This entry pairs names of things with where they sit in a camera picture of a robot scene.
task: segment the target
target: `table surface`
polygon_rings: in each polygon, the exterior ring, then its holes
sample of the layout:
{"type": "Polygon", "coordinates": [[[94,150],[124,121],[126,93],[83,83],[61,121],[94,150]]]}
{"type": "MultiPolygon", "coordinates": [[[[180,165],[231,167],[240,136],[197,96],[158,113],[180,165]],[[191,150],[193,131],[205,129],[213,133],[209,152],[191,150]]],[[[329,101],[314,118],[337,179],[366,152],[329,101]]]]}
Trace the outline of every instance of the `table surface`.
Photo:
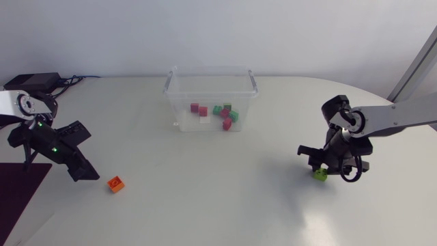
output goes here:
{"type": "MultiPolygon", "coordinates": [[[[358,182],[320,182],[296,152],[324,145],[323,103],[338,94],[353,107],[388,102],[321,79],[256,80],[260,94],[237,133],[180,132],[164,77],[70,88],[53,127],[88,128],[79,148],[101,178],[73,182],[55,164],[6,245],[435,245],[434,130],[373,138],[358,182]],[[116,194],[106,184],[114,176],[126,185],[116,194]]],[[[10,129],[0,131],[0,156],[19,162],[10,129]]]]}

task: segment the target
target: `container handle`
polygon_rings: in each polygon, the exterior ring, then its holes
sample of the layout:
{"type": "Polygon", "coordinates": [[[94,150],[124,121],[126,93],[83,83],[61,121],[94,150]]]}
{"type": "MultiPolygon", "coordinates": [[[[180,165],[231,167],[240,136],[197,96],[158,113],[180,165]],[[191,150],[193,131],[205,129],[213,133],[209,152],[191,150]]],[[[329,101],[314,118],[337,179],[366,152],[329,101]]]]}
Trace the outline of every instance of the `container handle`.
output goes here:
{"type": "Polygon", "coordinates": [[[255,79],[253,78],[252,70],[249,70],[249,76],[251,78],[252,86],[253,86],[253,89],[255,90],[255,93],[258,93],[258,86],[255,82],[255,79]]]}
{"type": "Polygon", "coordinates": [[[165,82],[165,85],[164,85],[164,93],[169,89],[169,85],[170,85],[170,81],[171,81],[172,76],[173,76],[173,71],[170,71],[169,75],[167,76],[167,81],[165,82]]]}

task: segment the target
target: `lego brick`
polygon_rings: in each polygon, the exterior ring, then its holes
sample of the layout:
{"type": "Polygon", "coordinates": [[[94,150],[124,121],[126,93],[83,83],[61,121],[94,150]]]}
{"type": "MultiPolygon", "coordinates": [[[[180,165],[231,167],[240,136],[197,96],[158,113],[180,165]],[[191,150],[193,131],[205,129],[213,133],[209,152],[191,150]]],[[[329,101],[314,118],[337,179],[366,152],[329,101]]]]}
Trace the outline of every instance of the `lego brick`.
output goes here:
{"type": "Polygon", "coordinates": [[[232,119],[232,122],[237,122],[238,120],[238,113],[235,111],[230,111],[229,112],[229,118],[232,119]]]}
{"type": "Polygon", "coordinates": [[[228,131],[232,126],[232,120],[231,118],[226,118],[225,121],[223,121],[223,130],[228,131]]]}
{"type": "Polygon", "coordinates": [[[208,107],[199,107],[199,115],[207,116],[208,115],[208,107]]]}
{"type": "Polygon", "coordinates": [[[325,168],[319,168],[314,172],[313,178],[320,181],[325,181],[328,178],[328,170],[325,168]]]}
{"type": "Polygon", "coordinates": [[[223,103],[223,107],[228,110],[232,110],[232,105],[230,103],[223,103]]]}
{"type": "Polygon", "coordinates": [[[111,188],[112,192],[117,193],[119,190],[121,190],[124,187],[123,181],[118,177],[115,176],[110,181],[107,182],[109,185],[109,188],[111,188]]]}
{"type": "Polygon", "coordinates": [[[191,103],[191,113],[199,112],[199,103],[191,103]]]}
{"type": "Polygon", "coordinates": [[[220,115],[222,109],[223,109],[222,106],[214,106],[214,109],[212,110],[212,114],[220,115]]]}
{"type": "Polygon", "coordinates": [[[230,112],[230,110],[228,110],[228,109],[223,109],[223,110],[220,112],[220,116],[223,117],[223,118],[227,118],[227,116],[229,115],[229,112],[230,112]]]}

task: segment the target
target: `lime green block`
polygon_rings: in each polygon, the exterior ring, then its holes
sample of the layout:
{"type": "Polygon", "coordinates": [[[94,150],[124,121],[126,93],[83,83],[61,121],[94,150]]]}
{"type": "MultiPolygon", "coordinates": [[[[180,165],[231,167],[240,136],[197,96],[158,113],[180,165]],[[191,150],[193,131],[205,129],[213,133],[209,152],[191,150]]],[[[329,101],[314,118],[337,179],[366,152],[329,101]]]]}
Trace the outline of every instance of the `lime green block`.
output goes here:
{"type": "Polygon", "coordinates": [[[235,112],[235,111],[230,111],[228,117],[232,119],[232,122],[237,122],[237,120],[238,120],[238,113],[235,112]]]}
{"type": "Polygon", "coordinates": [[[328,178],[328,170],[319,168],[314,172],[313,178],[320,181],[325,181],[328,178]]]}
{"type": "Polygon", "coordinates": [[[232,105],[230,103],[223,103],[225,109],[232,110],[232,105]]]}
{"type": "Polygon", "coordinates": [[[220,112],[223,108],[221,106],[214,106],[214,109],[212,110],[212,114],[214,115],[220,115],[220,112]]]}

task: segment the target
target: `clear plastic bin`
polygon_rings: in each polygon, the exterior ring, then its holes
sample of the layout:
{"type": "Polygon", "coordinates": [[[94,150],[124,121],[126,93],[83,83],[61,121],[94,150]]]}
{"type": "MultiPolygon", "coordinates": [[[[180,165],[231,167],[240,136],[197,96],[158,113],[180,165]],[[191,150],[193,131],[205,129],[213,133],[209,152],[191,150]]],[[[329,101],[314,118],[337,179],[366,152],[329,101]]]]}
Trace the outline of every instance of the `clear plastic bin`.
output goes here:
{"type": "Polygon", "coordinates": [[[249,110],[251,98],[258,95],[252,71],[244,66],[173,67],[164,94],[170,100],[181,131],[223,131],[220,115],[214,115],[214,106],[231,104],[238,113],[229,131],[241,131],[249,110]],[[191,104],[207,107],[206,117],[191,112],[191,104]]]}

